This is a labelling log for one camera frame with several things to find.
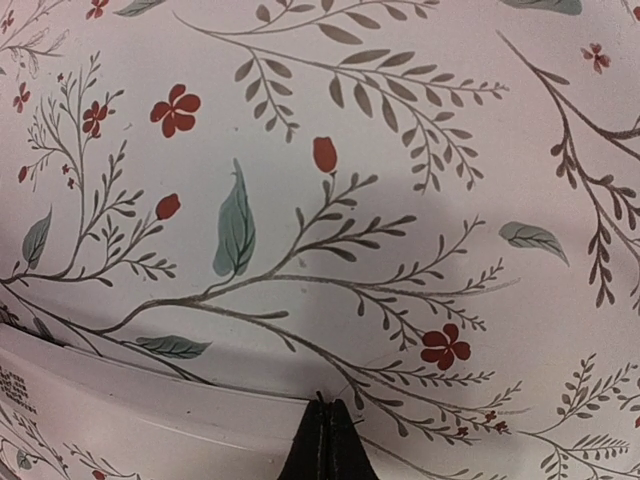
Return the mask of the white slim remote control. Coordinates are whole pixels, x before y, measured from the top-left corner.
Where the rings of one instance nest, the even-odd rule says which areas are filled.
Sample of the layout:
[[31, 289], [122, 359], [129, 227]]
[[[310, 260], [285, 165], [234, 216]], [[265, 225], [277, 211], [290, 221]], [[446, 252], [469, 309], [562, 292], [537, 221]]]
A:
[[5, 479], [273, 479], [303, 410], [1, 329]]

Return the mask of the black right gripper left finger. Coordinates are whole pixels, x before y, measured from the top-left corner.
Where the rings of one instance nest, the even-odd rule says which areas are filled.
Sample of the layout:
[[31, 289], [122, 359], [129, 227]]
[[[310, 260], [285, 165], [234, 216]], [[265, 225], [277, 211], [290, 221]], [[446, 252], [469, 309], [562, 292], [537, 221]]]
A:
[[328, 404], [320, 392], [304, 411], [278, 480], [322, 480], [326, 478]]

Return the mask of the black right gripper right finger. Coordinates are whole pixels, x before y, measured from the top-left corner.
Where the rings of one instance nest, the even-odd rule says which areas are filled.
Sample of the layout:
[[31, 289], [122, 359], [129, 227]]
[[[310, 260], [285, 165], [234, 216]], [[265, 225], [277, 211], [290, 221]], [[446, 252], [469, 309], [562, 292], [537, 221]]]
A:
[[327, 478], [378, 480], [346, 404], [336, 399], [329, 407]]

